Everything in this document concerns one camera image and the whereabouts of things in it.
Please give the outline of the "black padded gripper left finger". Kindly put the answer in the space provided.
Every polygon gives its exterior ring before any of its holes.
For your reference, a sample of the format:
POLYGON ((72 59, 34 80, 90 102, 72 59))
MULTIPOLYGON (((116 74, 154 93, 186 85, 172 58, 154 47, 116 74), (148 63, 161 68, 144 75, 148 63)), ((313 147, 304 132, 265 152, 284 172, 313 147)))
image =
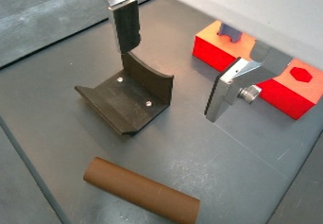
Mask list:
POLYGON ((116 41, 121 54, 140 43, 138 8, 136 0, 104 0, 108 19, 113 24, 116 41))

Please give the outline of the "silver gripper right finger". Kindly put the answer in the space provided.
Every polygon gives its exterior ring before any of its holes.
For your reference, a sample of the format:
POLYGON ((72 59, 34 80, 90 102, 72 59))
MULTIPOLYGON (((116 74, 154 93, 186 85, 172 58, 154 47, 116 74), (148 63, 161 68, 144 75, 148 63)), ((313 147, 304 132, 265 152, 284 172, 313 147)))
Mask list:
POLYGON ((237 98, 250 103, 260 94, 257 83, 279 76, 292 56, 256 41, 249 53, 250 60, 236 58, 217 75, 209 94, 204 115, 214 122, 237 98))

